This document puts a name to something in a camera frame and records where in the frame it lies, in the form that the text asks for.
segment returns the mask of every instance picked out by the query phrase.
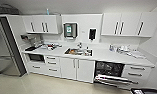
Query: dishwasher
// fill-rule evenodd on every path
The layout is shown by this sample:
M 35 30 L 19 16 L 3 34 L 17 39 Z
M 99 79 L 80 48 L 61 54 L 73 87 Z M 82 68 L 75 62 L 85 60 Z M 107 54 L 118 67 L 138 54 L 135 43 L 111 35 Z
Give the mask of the dishwasher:
M 121 63 L 96 61 L 94 82 L 116 87 L 137 84 L 121 77 L 124 66 Z

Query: gray floor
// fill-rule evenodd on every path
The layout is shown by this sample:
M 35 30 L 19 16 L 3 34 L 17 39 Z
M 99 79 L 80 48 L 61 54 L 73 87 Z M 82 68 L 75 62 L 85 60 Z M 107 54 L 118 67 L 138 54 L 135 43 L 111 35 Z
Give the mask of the gray floor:
M 116 87 L 54 78 L 38 74 L 0 75 L 0 94 L 130 94 Z

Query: stainless steel sink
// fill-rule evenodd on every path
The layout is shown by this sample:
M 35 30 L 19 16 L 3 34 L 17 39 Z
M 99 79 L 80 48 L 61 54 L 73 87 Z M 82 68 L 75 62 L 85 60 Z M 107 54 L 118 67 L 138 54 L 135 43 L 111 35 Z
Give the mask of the stainless steel sink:
M 65 54 L 92 56 L 92 50 L 88 49 L 68 49 Z

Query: ceiling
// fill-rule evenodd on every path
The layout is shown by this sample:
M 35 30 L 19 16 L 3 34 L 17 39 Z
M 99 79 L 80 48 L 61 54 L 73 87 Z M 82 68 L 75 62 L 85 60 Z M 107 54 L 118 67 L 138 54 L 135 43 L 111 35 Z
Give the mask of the ceiling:
M 90 14 L 104 12 L 148 12 L 157 0 L 0 0 L 18 8 L 23 14 Z

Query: faucet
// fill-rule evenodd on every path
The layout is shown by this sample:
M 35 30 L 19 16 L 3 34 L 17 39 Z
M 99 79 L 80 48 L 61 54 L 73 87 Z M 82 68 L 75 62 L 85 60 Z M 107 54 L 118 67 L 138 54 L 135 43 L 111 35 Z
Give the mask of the faucet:
M 79 44 L 77 46 L 79 46 L 79 48 L 82 48 L 82 43 L 79 42 Z

